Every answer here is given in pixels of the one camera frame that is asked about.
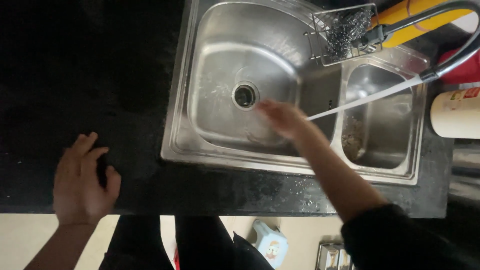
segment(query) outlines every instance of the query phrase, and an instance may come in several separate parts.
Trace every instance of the hand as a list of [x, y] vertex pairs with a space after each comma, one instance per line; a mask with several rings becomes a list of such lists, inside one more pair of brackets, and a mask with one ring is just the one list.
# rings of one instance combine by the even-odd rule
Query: hand
[[53, 187], [53, 209], [60, 225], [96, 225], [113, 208], [120, 192], [121, 177], [108, 166], [107, 187], [98, 182], [97, 159], [108, 152], [108, 147], [90, 150], [98, 135], [80, 134], [60, 159]]
[[261, 101], [256, 108], [275, 131], [288, 139], [293, 139], [298, 127], [307, 122], [305, 114], [289, 103], [267, 99]]

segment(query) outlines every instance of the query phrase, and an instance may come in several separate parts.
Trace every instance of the sink drain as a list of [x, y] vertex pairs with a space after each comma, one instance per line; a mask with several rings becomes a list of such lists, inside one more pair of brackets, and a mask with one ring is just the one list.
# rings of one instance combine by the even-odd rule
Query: sink drain
[[258, 89], [248, 81], [238, 82], [232, 91], [233, 104], [240, 110], [251, 110], [259, 100]]

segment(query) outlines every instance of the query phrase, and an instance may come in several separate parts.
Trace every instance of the plastic stool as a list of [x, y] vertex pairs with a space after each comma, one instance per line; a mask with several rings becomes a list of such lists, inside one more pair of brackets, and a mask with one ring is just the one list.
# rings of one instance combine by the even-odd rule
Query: plastic stool
[[260, 220], [253, 222], [253, 228], [257, 232], [255, 247], [274, 269], [278, 268], [282, 264], [285, 254], [287, 254], [287, 238], [280, 232], [278, 227], [274, 231]]

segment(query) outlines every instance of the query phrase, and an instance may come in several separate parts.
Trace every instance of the black sleeve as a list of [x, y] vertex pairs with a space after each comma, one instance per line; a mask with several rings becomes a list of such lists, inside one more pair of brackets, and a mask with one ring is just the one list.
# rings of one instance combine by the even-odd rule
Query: black sleeve
[[342, 227], [345, 249], [357, 269], [479, 269], [451, 244], [390, 204]]

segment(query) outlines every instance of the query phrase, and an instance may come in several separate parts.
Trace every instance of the faucet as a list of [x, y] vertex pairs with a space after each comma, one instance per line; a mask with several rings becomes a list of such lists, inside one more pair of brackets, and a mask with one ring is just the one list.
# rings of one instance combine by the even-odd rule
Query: faucet
[[[468, 0], [451, 1], [434, 6], [391, 25], [378, 25], [372, 30], [368, 31], [368, 33], [364, 37], [362, 37], [359, 42], [364, 45], [378, 44], [381, 41], [387, 40], [390, 35], [400, 29], [430, 19], [444, 12], [458, 9], [472, 10], [480, 18], [480, 6], [478, 4]], [[478, 49], [480, 49], [479, 35], [480, 22], [477, 25], [477, 29], [472, 34], [470, 39], [454, 55], [452, 55], [444, 62], [436, 64], [435, 66], [427, 68], [426, 70], [421, 72], [420, 79], [422, 79], [424, 83], [432, 82], [442, 77], [442, 75], [444, 75], [445, 73], [448, 73], [452, 69], [456, 68], [461, 63], [468, 60], [468, 58], [473, 56], [478, 51]]]

